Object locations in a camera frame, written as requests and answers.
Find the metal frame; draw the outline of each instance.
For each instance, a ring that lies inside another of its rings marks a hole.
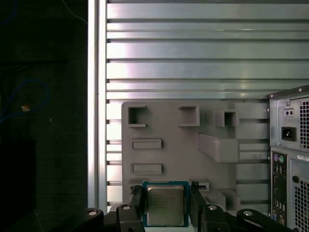
[[[105,211],[107,204],[122,202],[121,103],[154,99],[261,102],[271,92],[307,84],[305,51],[309,47],[299,41],[308,40],[308,24],[297,19],[309,18],[308,5],[259,4],[261,10],[256,10],[255,4],[211,4],[213,11],[210,4],[106,2],[89,2],[90,207]],[[288,18],[282,12],[288,12]],[[227,20],[200,22],[208,19]],[[280,47],[284,56],[278,53]],[[106,156],[115,163],[106,165]],[[266,189],[266,183],[245,182],[238,191],[256,192],[261,185]],[[265,208],[266,202],[257,201]]]
[[[105,89],[106,1],[91,0],[88,1],[88,207],[104,212],[107,210]]]

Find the gray plastic holder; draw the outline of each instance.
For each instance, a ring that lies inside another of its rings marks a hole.
[[[217,163],[238,163],[239,142],[237,139],[220,139],[196,133],[197,149],[211,156]]]

